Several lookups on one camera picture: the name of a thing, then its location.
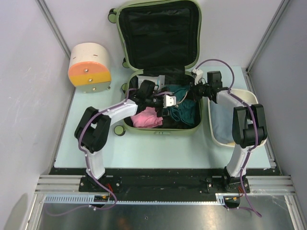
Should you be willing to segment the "pink cloth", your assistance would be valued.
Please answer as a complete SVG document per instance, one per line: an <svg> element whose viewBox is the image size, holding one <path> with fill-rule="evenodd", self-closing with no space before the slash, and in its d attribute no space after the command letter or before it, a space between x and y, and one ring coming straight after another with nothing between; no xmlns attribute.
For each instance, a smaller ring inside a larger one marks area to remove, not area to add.
<svg viewBox="0 0 307 230"><path fill-rule="evenodd" d="M130 118L136 128L155 128L163 124L163 118L157 116L153 107L146 107L145 110Z"/></svg>

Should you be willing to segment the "white cloth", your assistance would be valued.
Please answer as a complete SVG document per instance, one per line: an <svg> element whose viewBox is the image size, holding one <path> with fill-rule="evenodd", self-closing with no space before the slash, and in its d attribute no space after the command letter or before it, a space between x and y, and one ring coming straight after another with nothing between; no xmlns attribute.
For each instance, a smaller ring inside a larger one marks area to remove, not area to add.
<svg viewBox="0 0 307 230"><path fill-rule="evenodd" d="M159 75L157 77L137 75L137 78L138 78L138 88L141 86L144 80L154 82L155 85L157 85L159 89L163 88L165 85L165 75Z"/></svg>

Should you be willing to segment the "dark teal cloth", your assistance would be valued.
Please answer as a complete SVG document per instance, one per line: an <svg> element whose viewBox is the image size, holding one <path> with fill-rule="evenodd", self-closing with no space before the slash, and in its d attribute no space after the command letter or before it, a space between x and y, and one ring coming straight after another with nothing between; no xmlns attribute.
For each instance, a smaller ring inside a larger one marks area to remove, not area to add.
<svg viewBox="0 0 307 230"><path fill-rule="evenodd" d="M189 85L167 85L168 90L176 97L177 102L183 101L176 107L168 107L169 115L177 122L181 121L188 126L195 124L196 103L188 99Z"/></svg>

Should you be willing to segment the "grey blue cloth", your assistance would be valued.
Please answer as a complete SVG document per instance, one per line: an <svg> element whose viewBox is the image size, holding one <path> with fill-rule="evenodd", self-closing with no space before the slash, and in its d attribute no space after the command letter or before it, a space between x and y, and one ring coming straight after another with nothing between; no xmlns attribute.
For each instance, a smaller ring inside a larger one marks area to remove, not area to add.
<svg viewBox="0 0 307 230"><path fill-rule="evenodd" d="M221 146L234 147L232 137L233 113L222 105L209 102L210 127L213 141Z"/></svg>

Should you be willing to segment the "green hard shell suitcase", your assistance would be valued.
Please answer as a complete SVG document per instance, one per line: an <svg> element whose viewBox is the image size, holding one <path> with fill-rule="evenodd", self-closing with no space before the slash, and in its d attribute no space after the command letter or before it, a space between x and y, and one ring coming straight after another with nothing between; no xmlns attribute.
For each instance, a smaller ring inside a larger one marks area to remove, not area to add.
<svg viewBox="0 0 307 230"><path fill-rule="evenodd" d="M117 25L124 50L123 66L138 77L165 77L163 90L194 83L189 69L200 54L201 8L194 0L131 0L112 8L108 20Z"/></svg>

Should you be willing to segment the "round cream drawer cabinet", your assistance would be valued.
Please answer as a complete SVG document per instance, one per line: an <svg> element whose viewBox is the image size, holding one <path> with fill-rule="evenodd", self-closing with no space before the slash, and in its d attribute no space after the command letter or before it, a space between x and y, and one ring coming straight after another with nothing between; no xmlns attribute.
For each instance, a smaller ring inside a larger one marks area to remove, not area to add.
<svg viewBox="0 0 307 230"><path fill-rule="evenodd" d="M110 89L108 51L97 43L81 43L71 51L68 77L72 85L86 93Z"/></svg>

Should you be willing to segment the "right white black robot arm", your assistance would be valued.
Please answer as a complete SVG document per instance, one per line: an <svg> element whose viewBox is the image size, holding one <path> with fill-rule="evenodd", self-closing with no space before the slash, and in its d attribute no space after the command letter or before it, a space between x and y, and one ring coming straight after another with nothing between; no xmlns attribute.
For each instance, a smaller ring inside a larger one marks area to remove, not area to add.
<svg viewBox="0 0 307 230"><path fill-rule="evenodd" d="M233 192L242 184L246 167L254 149L267 139L264 107L250 104L235 95L230 87L223 87L219 71L207 73L207 83L201 82L203 71L193 69L194 84L190 93L197 98L207 97L232 112L232 137L235 147L230 162L224 167L218 182L226 192Z"/></svg>

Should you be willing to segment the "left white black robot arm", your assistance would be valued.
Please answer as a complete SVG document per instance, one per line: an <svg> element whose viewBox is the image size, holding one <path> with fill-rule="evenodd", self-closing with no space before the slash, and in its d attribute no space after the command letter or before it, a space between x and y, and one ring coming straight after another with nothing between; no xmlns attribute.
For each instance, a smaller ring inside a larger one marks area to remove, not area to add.
<svg viewBox="0 0 307 230"><path fill-rule="evenodd" d="M86 172L91 179L89 186L95 191L102 191L106 186L102 149L107 143L110 127L138 113L142 105L148 107L162 107L167 96L172 92L154 90L155 84L149 80L141 83L139 88L127 88L125 98L121 102L98 110L92 106L86 108L82 115L74 137L78 141L78 148L84 153Z"/></svg>

